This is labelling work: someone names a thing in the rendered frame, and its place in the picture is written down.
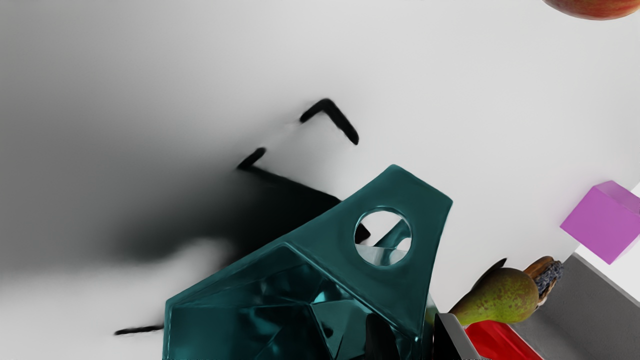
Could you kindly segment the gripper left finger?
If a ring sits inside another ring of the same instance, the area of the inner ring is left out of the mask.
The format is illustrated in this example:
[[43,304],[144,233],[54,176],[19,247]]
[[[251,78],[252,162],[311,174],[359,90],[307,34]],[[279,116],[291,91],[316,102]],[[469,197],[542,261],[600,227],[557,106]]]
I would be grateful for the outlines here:
[[391,326],[375,313],[366,316],[365,360],[400,360]]

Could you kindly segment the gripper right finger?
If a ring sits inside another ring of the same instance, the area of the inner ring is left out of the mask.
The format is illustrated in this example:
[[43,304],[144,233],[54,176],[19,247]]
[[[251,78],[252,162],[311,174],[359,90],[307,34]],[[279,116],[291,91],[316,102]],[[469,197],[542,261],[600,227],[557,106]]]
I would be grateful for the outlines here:
[[432,360],[483,360],[457,317],[437,313],[434,317]]

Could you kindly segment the teal faceted mug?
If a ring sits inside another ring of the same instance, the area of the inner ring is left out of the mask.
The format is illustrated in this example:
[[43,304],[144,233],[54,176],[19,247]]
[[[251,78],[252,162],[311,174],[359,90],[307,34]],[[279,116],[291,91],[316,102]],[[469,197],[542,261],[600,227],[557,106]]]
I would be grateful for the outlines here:
[[[363,360],[366,317],[391,327],[400,360],[431,360],[426,321],[435,257],[453,201],[391,165],[303,226],[166,301],[162,360]],[[355,230],[387,211],[410,249],[364,246]]]

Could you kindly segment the red block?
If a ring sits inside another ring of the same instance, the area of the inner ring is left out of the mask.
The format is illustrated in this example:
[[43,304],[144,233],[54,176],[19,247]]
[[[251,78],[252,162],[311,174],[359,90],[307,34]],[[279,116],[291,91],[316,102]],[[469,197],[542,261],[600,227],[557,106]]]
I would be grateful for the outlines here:
[[491,320],[466,327],[476,351],[490,360],[544,360],[523,338],[506,324]]

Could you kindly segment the green brown pear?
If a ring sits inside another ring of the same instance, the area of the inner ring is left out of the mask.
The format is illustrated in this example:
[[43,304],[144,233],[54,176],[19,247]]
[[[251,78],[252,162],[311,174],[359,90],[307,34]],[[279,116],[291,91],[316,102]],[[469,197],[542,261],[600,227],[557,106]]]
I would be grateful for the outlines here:
[[498,268],[484,275],[448,313],[462,326],[483,321],[513,324],[528,319],[538,304],[534,280],[515,268]]

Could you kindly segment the brown and dark lumpy object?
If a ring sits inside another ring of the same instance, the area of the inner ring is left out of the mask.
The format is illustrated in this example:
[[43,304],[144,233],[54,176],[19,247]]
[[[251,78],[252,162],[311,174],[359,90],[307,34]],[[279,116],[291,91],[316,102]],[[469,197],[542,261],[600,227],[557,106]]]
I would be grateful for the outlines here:
[[546,303],[547,297],[555,284],[562,278],[563,263],[552,256],[542,256],[529,265],[524,272],[530,276],[538,290],[536,309]]

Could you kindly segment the magenta cube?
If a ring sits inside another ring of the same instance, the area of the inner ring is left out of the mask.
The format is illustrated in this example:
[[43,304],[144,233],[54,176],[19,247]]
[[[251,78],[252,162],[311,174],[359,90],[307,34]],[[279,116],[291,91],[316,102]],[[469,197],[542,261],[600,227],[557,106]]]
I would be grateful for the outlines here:
[[611,265],[640,239],[640,197],[614,180],[599,183],[560,228]]

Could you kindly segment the red apple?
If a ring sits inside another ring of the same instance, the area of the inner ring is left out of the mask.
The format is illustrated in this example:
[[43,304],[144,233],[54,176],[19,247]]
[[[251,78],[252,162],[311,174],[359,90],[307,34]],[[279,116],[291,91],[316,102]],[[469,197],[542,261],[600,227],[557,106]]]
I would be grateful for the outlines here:
[[573,18],[593,21],[621,19],[640,10],[640,0],[541,0]]

